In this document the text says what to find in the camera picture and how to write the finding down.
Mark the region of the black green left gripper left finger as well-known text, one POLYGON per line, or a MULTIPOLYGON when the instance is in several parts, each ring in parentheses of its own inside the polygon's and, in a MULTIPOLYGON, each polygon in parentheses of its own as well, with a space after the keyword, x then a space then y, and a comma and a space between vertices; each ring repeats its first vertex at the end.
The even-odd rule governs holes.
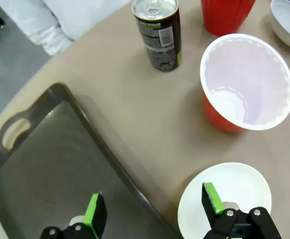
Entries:
POLYGON ((61 230, 50 226, 43 229, 41 239, 100 239, 107 222, 107 208, 102 193, 94 193, 81 222, 61 230))

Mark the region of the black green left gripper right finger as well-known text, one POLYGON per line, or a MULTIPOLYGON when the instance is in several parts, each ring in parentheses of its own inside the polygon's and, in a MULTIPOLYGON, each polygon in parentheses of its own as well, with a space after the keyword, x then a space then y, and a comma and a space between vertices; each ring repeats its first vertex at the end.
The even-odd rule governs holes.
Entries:
POLYGON ((244 213, 233 202, 222 202, 213 184, 202 184, 201 202, 211 229, 206 239, 280 239, 281 235, 264 207, 244 213))

